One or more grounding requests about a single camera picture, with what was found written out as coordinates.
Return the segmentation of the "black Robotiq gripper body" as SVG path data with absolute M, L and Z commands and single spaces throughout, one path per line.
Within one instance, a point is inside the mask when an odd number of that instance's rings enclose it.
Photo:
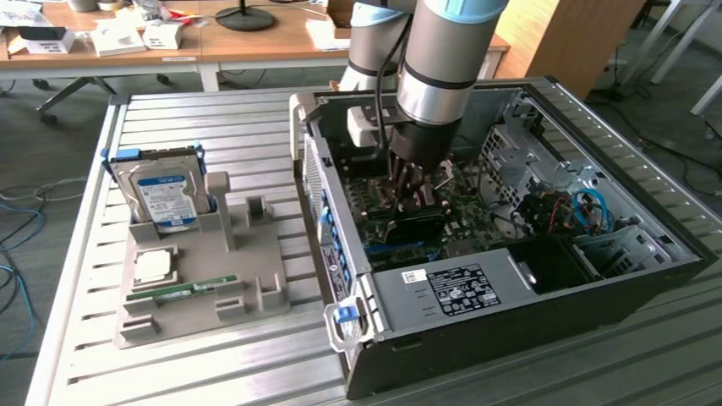
M 395 123 L 390 139 L 392 156 L 433 172 L 449 154 L 459 127 L 461 120 L 442 125 Z

